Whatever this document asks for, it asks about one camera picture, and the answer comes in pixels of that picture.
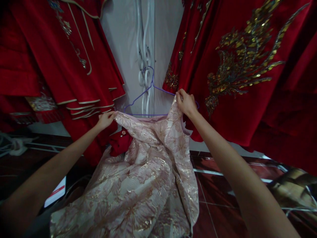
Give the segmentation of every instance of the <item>red embroidered garment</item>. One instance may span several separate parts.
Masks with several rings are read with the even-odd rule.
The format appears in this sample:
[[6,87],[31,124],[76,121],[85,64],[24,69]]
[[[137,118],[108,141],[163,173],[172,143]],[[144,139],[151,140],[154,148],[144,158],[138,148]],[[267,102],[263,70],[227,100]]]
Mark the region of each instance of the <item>red embroidered garment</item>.
[[[302,120],[289,116],[293,113],[291,108],[295,102],[304,98],[303,95],[295,96],[294,92],[299,85],[304,83],[312,86],[311,78],[302,77],[307,70],[299,73],[300,83],[281,73],[283,64],[298,49],[293,50],[296,40],[305,37],[302,30],[309,24],[315,1],[218,0],[205,1],[200,5],[201,3],[202,1],[185,1],[184,15],[166,73],[164,89],[175,92],[178,88],[184,88],[194,94],[200,104],[199,111],[225,139],[242,146],[251,145],[268,156],[271,154],[275,160],[289,161],[289,164],[295,165],[292,159],[287,159],[292,148],[280,159],[281,153],[269,153],[271,149],[277,150],[273,149],[274,143],[266,141],[265,150],[260,146],[263,143],[258,132],[263,132],[264,123],[271,128],[265,130],[267,138],[268,135],[270,138],[274,137],[277,131],[278,135],[287,133],[284,135],[286,137],[294,135],[294,131],[298,135],[306,128],[305,121],[312,122],[314,118],[313,113],[308,113],[307,116],[304,110],[297,112],[297,117]],[[289,84],[297,89],[293,88],[294,92],[287,89]],[[284,109],[281,103],[279,106],[276,104],[276,96],[282,96],[278,93],[279,90],[290,91],[291,96],[284,100],[288,109]],[[309,103],[300,103],[305,108],[316,105],[312,92]],[[274,114],[270,114],[270,107],[275,107]],[[283,128],[280,124],[278,127],[268,124],[267,117],[270,116],[277,124],[280,123],[281,116],[284,116]],[[297,126],[289,130],[295,122]],[[194,130],[192,139],[202,141],[190,121],[187,122],[187,127]],[[295,143],[299,137],[292,137],[291,140]],[[291,145],[290,141],[283,143],[284,147]],[[304,143],[299,143],[298,151],[307,148]]]
[[[99,21],[102,2],[16,0],[9,3],[15,30],[21,32],[16,42],[21,41],[25,47],[24,51],[14,48],[16,55],[10,53],[12,60],[1,62],[0,67],[8,72],[1,80],[8,85],[0,94],[41,96],[40,73],[64,114],[63,124],[73,140],[91,129],[98,114],[110,111],[114,100],[125,94],[123,79]],[[1,28],[9,25],[3,21]],[[24,67],[21,70],[14,59],[30,55],[36,66],[21,64]],[[20,92],[16,90],[17,85],[21,85]],[[32,106],[34,98],[27,100]],[[114,123],[98,135],[85,152],[92,165],[99,162],[102,147],[116,128]]]
[[130,136],[126,128],[122,128],[120,132],[117,132],[110,136],[109,144],[111,145],[110,155],[119,156],[128,151],[133,137]]

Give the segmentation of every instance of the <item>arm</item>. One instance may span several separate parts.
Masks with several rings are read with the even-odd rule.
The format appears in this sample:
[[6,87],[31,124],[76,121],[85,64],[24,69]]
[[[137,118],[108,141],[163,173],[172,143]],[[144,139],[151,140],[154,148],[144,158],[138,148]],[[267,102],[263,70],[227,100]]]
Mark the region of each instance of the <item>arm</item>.
[[17,237],[23,235],[45,200],[115,115],[114,111],[99,115],[98,123],[91,130],[40,167],[4,202],[0,214],[9,231]]
[[193,122],[230,183],[251,237],[299,237],[258,175],[198,112],[194,96],[183,89],[176,95],[179,109]]

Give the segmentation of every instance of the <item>white cable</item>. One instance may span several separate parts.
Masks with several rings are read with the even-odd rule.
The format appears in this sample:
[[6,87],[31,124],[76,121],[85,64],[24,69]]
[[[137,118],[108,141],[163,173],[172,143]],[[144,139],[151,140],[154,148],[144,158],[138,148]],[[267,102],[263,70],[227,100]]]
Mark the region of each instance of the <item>white cable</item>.
[[[134,1],[134,7],[136,9],[136,50],[137,58],[139,65],[139,85],[142,87],[143,91],[147,90],[151,86],[151,73],[148,66],[151,65],[151,53],[149,47],[146,44],[146,36],[149,28],[149,21],[151,18],[150,14],[150,0],[148,0],[147,6],[147,20],[145,24],[145,29],[143,29],[143,20],[142,20],[142,8],[141,0]],[[151,90],[147,91],[142,96],[142,114],[149,114],[150,112],[150,95]]]
[[147,19],[145,23],[145,29],[144,29],[144,36],[143,36],[143,59],[144,59],[144,64],[146,69],[148,69],[151,65],[151,54],[149,51],[149,48],[146,45],[146,34],[148,32],[148,27],[149,27],[149,21],[150,21],[150,0],[148,0],[148,14],[147,14]]
[[[145,71],[145,82],[146,84],[149,83],[149,78],[151,77],[151,74],[150,74],[150,71],[147,69]],[[150,102],[150,96],[151,96],[151,89],[148,91],[148,98],[147,98],[147,102],[146,102],[146,114],[148,115],[149,114],[149,102]]]
[[138,57],[138,64],[139,69],[143,70],[144,68],[144,59],[142,58],[143,52],[142,48],[140,48],[140,34],[141,34],[141,40],[143,39],[143,21],[142,21],[142,9],[141,9],[141,0],[135,0],[136,1],[136,16],[137,16],[137,28],[136,28],[136,54]]

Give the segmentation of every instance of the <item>white wall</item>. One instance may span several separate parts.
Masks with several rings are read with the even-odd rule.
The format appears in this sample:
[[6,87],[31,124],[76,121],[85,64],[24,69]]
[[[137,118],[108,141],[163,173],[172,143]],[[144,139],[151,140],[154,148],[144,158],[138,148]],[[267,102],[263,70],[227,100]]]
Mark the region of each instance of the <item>white wall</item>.
[[[184,8],[181,0],[160,0],[155,3],[155,85],[162,87]],[[173,98],[156,90],[155,113],[168,113]]]
[[[154,0],[152,1],[152,17],[154,18]],[[139,66],[136,52],[136,11],[134,0],[109,0],[105,3],[101,25],[105,32],[108,44],[119,67],[125,82],[126,96],[115,101],[116,110],[123,111],[144,90],[139,85]],[[142,18],[145,26],[147,19],[147,1],[142,0]],[[154,39],[154,21],[150,22],[147,34],[147,44],[154,62],[154,40],[149,45],[149,35]],[[141,114],[142,100],[127,108],[128,113]]]

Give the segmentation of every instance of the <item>gold piping trim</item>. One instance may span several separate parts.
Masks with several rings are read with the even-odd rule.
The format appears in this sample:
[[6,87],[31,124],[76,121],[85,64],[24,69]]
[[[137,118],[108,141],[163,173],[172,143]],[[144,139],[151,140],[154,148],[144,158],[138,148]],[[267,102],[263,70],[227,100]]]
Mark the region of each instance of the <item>gold piping trim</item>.
[[84,109],[84,108],[89,108],[89,107],[93,107],[93,105],[88,105],[85,107],[78,107],[78,108],[70,108],[70,107],[66,107],[68,110],[80,110],[80,109]]
[[94,115],[94,114],[96,114],[96,113],[100,113],[101,111],[99,110],[99,111],[96,111],[96,112],[94,112],[93,114],[90,114],[90,115],[88,115],[88,116],[85,116],[84,118],[87,118],[87,117],[90,117],[90,116],[92,116],[92,115]]
[[56,105],[62,105],[62,104],[69,103],[69,102],[74,102],[74,101],[77,101],[77,99],[72,99],[72,100],[68,100],[68,101],[64,101],[64,102],[59,102]]
[[87,104],[87,103],[93,103],[93,102],[98,102],[100,99],[95,100],[95,101],[88,101],[88,102],[78,102],[79,104]]
[[82,112],[91,111],[91,110],[93,110],[93,109],[94,109],[94,108],[86,108],[86,109],[81,110],[81,111],[79,111],[79,112],[71,113],[71,115],[78,115],[78,114],[80,114],[80,113],[82,113]]
[[207,14],[207,11],[208,11],[208,9],[209,9],[210,4],[211,4],[211,0],[209,0],[209,2],[207,2],[207,4],[206,4],[206,11],[205,11],[205,13],[202,15],[202,20],[201,20],[201,22],[200,22],[199,31],[198,31],[198,34],[197,34],[197,36],[196,36],[196,38],[195,38],[195,43],[194,43],[193,49],[191,50],[191,55],[192,55],[192,52],[193,52],[193,50],[194,50],[194,48],[195,48],[196,41],[197,41],[197,39],[198,39],[198,36],[199,36],[200,30],[201,30],[202,24],[204,23],[204,20],[205,20],[205,17],[206,17],[206,14]]
[[110,106],[102,106],[102,107],[93,107],[92,109],[97,109],[97,108],[106,108],[106,107],[113,107],[115,104],[112,104]]
[[103,3],[102,3],[102,5],[101,5],[101,11],[100,11],[100,17],[99,17],[99,19],[101,19],[101,17],[102,17],[103,5],[105,5],[105,2],[107,2],[107,1],[108,1],[108,0],[104,0]]
[[72,1],[72,0],[61,0],[62,2],[65,2],[65,3],[72,3],[72,4],[75,4],[76,6],[78,6],[81,10],[83,10],[88,16],[90,16],[91,18],[94,18],[94,19],[99,19],[99,16],[93,16],[93,15],[90,15],[82,6],[80,6],[77,2],[75,1]]
[[84,117],[87,117],[89,116],[90,114],[92,114],[92,112],[94,111],[95,109],[92,109],[89,113],[87,113],[86,115],[83,115],[83,116],[80,116],[80,117],[76,117],[76,118],[73,118],[73,120],[76,120],[76,119],[79,119],[79,118],[84,118]]
[[106,112],[110,112],[112,109],[109,109],[108,111],[102,112],[102,114],[106,113]]
[[93,50],[95,50],[95,48],[93,47],[93,43],[92,43],[92,39],[91,39],[91,36],[90,36],[89,28],[88,28],[88,25],[87,25],[87,21],[86,21],[85,13],[84,13],[84,11],[83,11],[83,10],[82,10],[82,14],[83,14],[84,21],[85,21],[85,24],[86,24],[86,28],[87,28],[88,36],[89,36],[89,39],[90,39],[90,42],[91,42],[91,46],[92,46]]
[[105,4],[105,2],[107,0],[104,0],[102,5],[101,5],[101,11],[100,11],[100,16],[93,16],[93,15],[90,15],[82,6],[80,6],[77,2],[75,1],[72,1],[72,0],[61,0],[62,2],[65,2],[65,3],[72,3],[72,4],[75,4],[76,6],[78,6],[81,10],[83,10],[88,16],[90,16],[91,18],[94,18],[94,19],[101,19],[102,17],[102,9],[103,9],[103,6]]
[[86,50],[86,47],[85,47],[84,41],[83,41],[83,39],[82,39],[82,35],[80,34],[79,28],[78,28],[78,26],[77,26],[77,22],[76,22],[76,20],[75,20],[75,17],[74,17],[73,11],[72,11],[72,9],[71,9],[71,7],[70,7],[69,3],[68,3],[68,7],[69,7],[69,9],[70,9],[70,13],[71,13],[71,14],[72,14],[72,16],[73,16],[73,19],[74,19],[74,22],[75,22],[76,28],[77,28],[77,30],[78,30],[78,33],[79,33],[80,39],[82,40],[82,44],[83,44],[84,50],[85,50],[86,55],[87,55],[87,59],[88,59],[88,61],[89,61],[90,70],[89,70],[89,72],[87,73],[87,75],[90,75],[90,74],[91,74],[91,63],[90,63],[90,59],[89,59],[89,56],[88,56],[88,53],[87,53],[87,50]]
[[122,95],[122,96],[120,96],[120,97],[117,97],[117,98],[113,99],[113,101],[114,101],[114,100],[116,100],[116,99],[118,99],[118,98],[121,98],[121,97],[123,97],[124,95],[125,95],[125,94],[123,94],[123,95]]

